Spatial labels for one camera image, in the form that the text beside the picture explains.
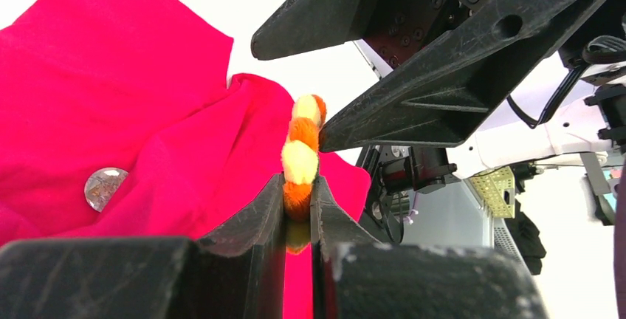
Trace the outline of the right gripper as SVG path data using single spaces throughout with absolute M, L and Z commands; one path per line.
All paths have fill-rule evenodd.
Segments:
M 270 61 L 364 37 L 393 69 L 327 122 L 325 152 L 456 147 L 544 58 L 576 64 L 612 1 L 286 0 L 250 48 Z

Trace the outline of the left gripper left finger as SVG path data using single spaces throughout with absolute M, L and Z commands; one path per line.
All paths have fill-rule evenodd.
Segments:
M 1 249 L 3 318 L 280 318 L 283 177 L 198 240 L 35 239 Z

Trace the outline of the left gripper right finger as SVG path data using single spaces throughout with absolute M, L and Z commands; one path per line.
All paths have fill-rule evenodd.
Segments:
M 489 248 L 375 239 L 316 179 L 311 204 L 316 318 L 546 318 L 530 274 Z

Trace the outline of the orange yellow pompom brooch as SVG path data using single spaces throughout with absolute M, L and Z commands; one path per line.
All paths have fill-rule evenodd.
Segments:
M 286 250 L 292 255 L 301 253 L 310 242 L 310 204 L 320 163 L 319 133 L 325 119 L 326 104 L 321 97 L 299 97 L 281 150 L 283 210 L 288 217 Z

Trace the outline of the red t-shirt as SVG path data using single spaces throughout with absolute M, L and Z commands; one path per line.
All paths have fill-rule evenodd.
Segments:
M 283 173 L 298 99 L 229 71 L 233 40 L 179 0 L 37 0 L 1 30 L 1 249 L 198 240 Z M 101 168 L 128 172 L 102 212 Z M 286 252 L 280 318 L 314 315 L 312 249 Z

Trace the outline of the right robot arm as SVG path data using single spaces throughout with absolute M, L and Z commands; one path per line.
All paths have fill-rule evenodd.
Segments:
M 491 168 L 625 144 L 625 0 L 286 0 L 262 61 L 362 41 L 380 82 L 327 122 L 360 147 L 367 211 Z

